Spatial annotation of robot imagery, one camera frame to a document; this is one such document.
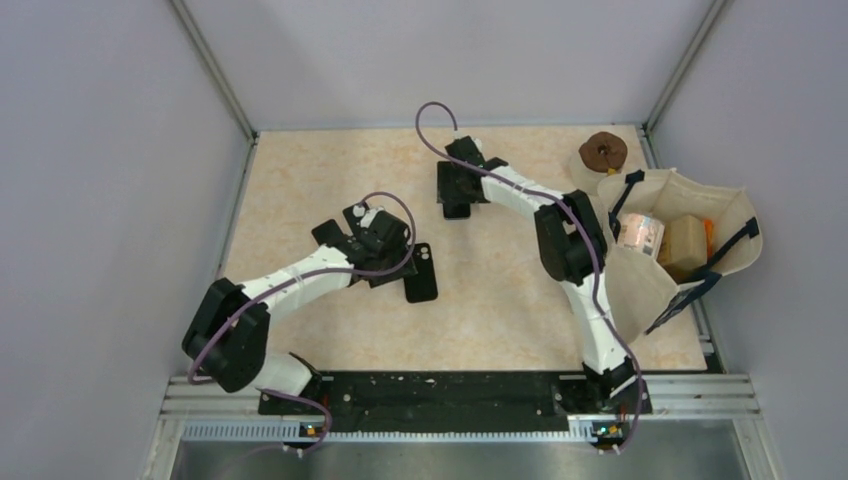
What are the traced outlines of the black phone case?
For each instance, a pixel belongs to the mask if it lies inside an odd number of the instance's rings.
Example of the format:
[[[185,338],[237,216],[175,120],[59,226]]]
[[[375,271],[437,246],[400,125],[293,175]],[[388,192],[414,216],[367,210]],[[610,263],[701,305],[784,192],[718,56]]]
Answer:
[[[439,290],[433,252],[429,243],[415,245],[409,265],[415,269],[415,273],[403,279],[406,301],[410,304],[418,304],[436,300]]]

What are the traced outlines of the white-edged black phone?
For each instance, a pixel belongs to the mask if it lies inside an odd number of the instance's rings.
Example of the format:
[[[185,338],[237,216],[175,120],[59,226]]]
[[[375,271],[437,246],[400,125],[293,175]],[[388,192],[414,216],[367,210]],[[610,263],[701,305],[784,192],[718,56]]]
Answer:
[[[346,234],[335,219],[326,220],[314,227],[311,230],[311,235],[318,245],[328,247],[334,247],[347,239]]]

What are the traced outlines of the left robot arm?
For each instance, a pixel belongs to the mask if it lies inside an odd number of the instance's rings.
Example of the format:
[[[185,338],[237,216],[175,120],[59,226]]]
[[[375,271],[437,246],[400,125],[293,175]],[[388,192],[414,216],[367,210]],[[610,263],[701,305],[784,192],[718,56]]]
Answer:
[[[187,379],[212,382],[227,393],[244,389],[282,393],[297,413],[319,404],[316,370],[294,353],[274,353],[272,330],[311,302],[360,281],[375,288],[414,274],[417,225],[365,201],[347,207],[342,229],[330,219],[311,235],[316,250],[258,278],[215,280],[206,291],[182,340],[191,359]]]

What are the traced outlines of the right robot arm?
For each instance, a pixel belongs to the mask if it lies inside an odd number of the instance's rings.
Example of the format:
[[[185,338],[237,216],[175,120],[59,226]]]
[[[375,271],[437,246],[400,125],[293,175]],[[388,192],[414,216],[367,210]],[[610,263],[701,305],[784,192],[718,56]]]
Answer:
[[[447,219],[469,217],[474,204],[497,204],[533,222],[539,259],[564,290],[582,335],[586,397],[612,412],[638,377],[618,333],[606,290],[606,237],[586,193],[546,188],[499,158],[485,159],[470,136],[440,152],[437,201]]]

